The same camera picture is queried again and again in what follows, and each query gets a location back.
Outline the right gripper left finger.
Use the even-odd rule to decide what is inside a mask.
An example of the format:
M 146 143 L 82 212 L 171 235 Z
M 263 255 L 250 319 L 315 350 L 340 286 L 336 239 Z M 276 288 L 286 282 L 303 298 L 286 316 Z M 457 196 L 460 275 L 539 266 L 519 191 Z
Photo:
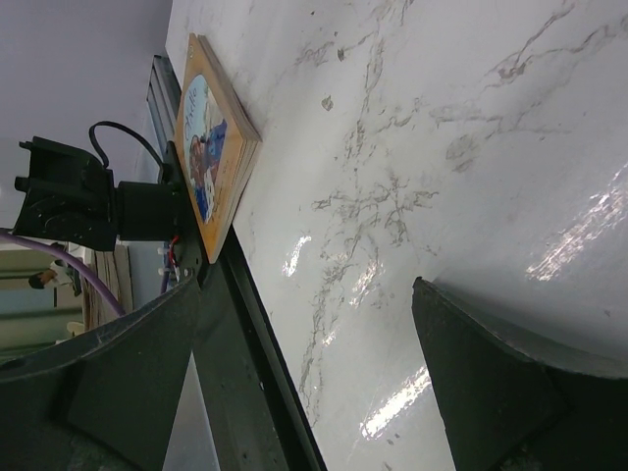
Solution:
M 197 325 L 185 282 L 115 321 L 1 365 L 4 470 L 159 470 Z

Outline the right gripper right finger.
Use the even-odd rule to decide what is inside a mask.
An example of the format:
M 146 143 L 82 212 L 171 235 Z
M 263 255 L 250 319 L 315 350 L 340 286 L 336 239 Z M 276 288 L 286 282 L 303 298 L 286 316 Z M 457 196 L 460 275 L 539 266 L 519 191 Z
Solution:
M 456 469 L 626 469 L 626 361 L 423 278 L 412 315 Z

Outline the orange illustrated book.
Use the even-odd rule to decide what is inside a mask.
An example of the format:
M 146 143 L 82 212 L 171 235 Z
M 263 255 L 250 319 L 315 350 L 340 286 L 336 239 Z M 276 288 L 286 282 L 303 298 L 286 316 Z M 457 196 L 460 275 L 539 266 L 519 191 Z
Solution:
M 207 38 L 188 37 L 175 145 L 208 261 L 217 261 L 261 137 Z

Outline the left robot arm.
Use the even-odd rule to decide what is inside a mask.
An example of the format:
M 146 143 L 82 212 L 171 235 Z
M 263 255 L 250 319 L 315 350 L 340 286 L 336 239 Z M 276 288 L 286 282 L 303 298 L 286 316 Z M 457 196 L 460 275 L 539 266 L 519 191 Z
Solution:
M 185 192 L 171 182 L 114 182 L 87 151 L 35 136 L 20 143 L 28 175 L 15 178 L 25 195 L 14 236 L 72 242 L 111 251 L 118 241 L 167 241 L 178 232 Z

